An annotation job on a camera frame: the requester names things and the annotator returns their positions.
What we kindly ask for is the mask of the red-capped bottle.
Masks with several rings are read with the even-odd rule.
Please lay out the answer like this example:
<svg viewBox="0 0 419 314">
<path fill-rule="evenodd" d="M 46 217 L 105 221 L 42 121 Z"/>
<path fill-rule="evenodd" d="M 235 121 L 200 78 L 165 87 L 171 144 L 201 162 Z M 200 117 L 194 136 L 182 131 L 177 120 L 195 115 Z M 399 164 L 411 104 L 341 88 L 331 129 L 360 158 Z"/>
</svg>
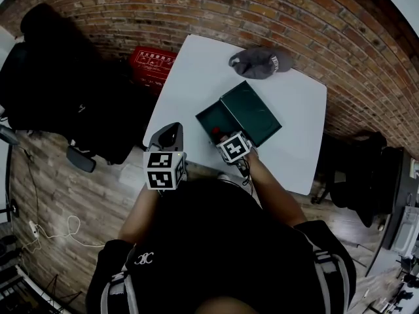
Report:
<svg viewBox="0 0 419 314">
<path fill-rule="evenodd" d="M 228 133 L 223 132 L 219 127 L 214 127 L 211 131 L 211 136 L 216 145 L 222 143 L 230 138 Z"/>
</svg>

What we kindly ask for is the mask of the person's right forearm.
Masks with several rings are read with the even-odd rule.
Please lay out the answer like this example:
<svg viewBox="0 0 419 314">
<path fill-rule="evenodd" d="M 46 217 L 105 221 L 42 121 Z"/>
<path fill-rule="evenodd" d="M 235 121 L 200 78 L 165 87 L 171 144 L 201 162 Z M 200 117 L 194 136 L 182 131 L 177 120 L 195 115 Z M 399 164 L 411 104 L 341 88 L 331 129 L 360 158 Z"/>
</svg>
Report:
<svg viewBox="0 0 419 314">
<path fill-rule="evenodd" d="M 294 227 L 307 221 L 300 205 L 261 162 L 254 148 L 245 156 L 261 207 L 273 218 Z"/>
</svg>

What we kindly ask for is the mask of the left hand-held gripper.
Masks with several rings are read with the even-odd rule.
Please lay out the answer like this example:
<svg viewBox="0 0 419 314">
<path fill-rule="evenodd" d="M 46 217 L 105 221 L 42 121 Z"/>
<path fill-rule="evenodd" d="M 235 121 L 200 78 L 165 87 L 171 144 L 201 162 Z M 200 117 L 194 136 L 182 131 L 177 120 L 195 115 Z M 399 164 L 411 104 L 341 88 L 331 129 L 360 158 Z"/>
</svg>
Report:
<svg viewBox="0 0 419 314">
<path fill-rule="evenodd" d="M 149 190 L 176 190 L 187 180 L 186 156 L 183 152 L 183 126 L 174 122 L 151 137 L 143 153 L 143 169 Z"/>
</svg>

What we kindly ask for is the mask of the dark green box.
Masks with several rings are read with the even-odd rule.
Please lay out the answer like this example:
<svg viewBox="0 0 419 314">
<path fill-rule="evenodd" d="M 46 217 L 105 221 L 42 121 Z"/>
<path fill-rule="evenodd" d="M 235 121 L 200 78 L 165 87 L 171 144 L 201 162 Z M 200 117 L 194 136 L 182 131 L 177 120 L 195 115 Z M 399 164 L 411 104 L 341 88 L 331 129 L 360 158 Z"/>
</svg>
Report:
<svg viewBox="0 0 419 314">
<path fill-rule="evenodd" d="M 222 95 L 219 100 L 198 113 L 196 118 L 213 143 L 211 131 L 214 127 L 219 127 L 229 135 L 234 131 L 243 131 L 256 147 L 282 128 L 274 114 L 246 81 Z"/>
</svg>

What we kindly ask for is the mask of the person's black shirt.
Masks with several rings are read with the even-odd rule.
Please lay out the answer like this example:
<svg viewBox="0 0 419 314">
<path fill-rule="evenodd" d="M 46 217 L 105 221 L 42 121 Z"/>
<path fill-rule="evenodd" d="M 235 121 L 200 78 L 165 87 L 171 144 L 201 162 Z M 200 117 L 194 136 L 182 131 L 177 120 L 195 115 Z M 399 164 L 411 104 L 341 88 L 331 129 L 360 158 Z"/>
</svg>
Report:
<svg viewBox="0 0 419 314">
<path fill-rule="evenodd" d="M 230 298 L 258 314 L 343 314 L 356 290 L 348 251 L 321 220 L 276 220 L 235 184 L 184 182 L 160 194 L 138 244 L 108 241 L 87 295 L 88 314 L 129 314 L 118 273 L 130 276 L 139 314 L 193 314 Z"/>
</svg>

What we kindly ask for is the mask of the large black office chair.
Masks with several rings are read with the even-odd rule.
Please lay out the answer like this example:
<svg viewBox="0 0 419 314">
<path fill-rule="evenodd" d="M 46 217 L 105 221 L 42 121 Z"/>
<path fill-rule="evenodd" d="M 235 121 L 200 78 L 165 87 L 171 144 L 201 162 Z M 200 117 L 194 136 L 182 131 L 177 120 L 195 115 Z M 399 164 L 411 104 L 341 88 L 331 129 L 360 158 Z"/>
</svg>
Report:
<svg viewBox="0 0 419 314">
<path fill-rule="evenodd" d="M 58 131 L 95 102 L 103 59 L 69 18 L 45 3 L 26 13 L 20 30 L 23 42 L 0 69 L 0 117 L 14 130 Z"/>
</svg>

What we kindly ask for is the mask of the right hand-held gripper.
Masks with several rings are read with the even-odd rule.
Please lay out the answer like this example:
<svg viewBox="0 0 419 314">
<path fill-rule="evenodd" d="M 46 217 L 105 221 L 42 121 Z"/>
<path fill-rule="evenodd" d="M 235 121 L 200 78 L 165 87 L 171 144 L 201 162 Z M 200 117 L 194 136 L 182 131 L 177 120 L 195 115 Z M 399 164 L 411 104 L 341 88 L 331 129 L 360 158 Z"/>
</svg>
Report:
<svg viewBox="0 0 419 314">
<path fill-rule="evenodd" d="M 230 135 L 221 130 L 215 131 L 215 147 L 227 164 L 245 159 L 252 152 L 258 154 L 257 148 L 243 131 L 234 131 Z"/>
</svg>

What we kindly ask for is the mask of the black mesh office chair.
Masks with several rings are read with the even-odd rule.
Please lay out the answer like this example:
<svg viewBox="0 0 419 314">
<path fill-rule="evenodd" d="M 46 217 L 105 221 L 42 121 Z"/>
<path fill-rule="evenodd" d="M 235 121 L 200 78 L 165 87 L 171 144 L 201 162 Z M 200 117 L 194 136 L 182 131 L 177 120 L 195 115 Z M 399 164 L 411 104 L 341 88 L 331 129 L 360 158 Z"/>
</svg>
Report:
<svg viewBox="0 0 419 314">
<path fill-rule="evenodd" d="M 135 78 L 112 80 L 102 90 L 67 119 L 66 157 L 87 173 L 95 170 L 96 156 L 110 166 L 121 165 L 142 145 L 157 100 L 150 84 Z"/>
</svg>

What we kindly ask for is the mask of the person's left forearm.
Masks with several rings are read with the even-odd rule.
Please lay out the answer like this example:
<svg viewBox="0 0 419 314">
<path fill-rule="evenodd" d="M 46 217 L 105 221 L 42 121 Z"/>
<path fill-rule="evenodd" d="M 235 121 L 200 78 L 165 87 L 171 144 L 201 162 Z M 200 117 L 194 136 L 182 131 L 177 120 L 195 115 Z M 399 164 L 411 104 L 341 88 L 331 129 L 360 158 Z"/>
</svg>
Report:
<svg viewBox="0 0 419 314">
<path fill-rule="evenodd" d="M 159 200 L 158 191 L 149 190 L 145 184 L 118 233 L 118 239 L 133 245 L 143 242 L 153 223 Z"/>
</svg>

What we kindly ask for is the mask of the black tripod stand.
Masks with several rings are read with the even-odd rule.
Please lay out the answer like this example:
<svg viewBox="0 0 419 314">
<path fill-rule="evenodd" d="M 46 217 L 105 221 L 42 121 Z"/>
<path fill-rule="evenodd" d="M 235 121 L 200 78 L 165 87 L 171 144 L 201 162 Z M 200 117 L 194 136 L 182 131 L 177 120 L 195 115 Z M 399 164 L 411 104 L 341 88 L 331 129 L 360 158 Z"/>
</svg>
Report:
<svg viewBox="0 0 419 314">
<path fill-rule="evenodd" d="M 73 314 L 71 304 L 81 291 L 57 295 L 58 276 L 43 288 L 19 265 L 0 270 L 0 314 Z"/>
</svg>

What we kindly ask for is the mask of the grey baseball cap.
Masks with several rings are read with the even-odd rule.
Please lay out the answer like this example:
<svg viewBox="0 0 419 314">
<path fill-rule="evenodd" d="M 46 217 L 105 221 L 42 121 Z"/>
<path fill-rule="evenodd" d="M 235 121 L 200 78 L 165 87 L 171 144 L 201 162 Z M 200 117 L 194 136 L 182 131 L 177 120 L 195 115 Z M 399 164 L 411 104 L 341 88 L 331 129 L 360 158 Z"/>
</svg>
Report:
<svg viewBox="0 0 419 314">
<path fill-rule="evenodd" d="M 277 48 L 257 47 L 242 50 L 230 57 L 228 65 L 241 77 L 264 80 L 275 73 L 288 72 L 293 58 Z"/>
</svg>

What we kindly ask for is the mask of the dark grey desk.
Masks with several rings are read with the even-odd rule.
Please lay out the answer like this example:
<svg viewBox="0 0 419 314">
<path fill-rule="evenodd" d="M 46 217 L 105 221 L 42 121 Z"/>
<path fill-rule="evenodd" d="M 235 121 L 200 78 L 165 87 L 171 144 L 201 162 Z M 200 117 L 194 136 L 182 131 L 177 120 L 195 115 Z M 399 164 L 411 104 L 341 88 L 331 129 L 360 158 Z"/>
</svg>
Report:
<svg viewBox="0 0 419 314">
<path fill-rule="evenodd" d="M 396 184 L 393 211 L 386 219 L 382 238 L 375 250 L 365 277 L 375 276 L 388 271 L 396 263 L 399 255 L 391 251 L 391 246 L 397 235 L 399 225 L 407 205 L 414 205 L 419 188 L 419 179 L 413 179 L 409 175 L 411 155 L 405 149 L 402 150 L 401 169 L 399 170 Z"/>
</svg>

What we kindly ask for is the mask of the red plastic crate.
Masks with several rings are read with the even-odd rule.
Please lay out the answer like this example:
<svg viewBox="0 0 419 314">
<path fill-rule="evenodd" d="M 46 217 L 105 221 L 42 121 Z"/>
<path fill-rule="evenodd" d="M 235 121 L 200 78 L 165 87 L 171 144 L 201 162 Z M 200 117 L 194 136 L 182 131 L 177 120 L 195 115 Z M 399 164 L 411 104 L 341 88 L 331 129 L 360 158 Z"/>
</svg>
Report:
<svg viewBox="0 0 419 314">
<path fill-rule="evenodd" d="M 132 80 L 150 94 L 159 96 L 176 57 L 173 52 L 137 46 L 129 59 Z"/>
</svg>

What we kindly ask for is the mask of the black chair with hung jacket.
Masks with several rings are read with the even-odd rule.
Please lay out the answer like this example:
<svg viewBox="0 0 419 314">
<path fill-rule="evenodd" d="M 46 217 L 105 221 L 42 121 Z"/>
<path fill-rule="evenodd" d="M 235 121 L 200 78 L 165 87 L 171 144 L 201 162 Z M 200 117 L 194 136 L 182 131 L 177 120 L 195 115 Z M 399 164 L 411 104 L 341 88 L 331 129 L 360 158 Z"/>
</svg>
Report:
<svg viewBox="0 0 419 314">
<path fill-rule="evenodd" d="M 379 132 L 361 131 L 347 139 L 324 134 L 316 174 L 324 185 L 313 204 L 330 196 L 339 208 L 355 211 L 367 228 L 393 211 L 403 153 Z"/>
</svg>

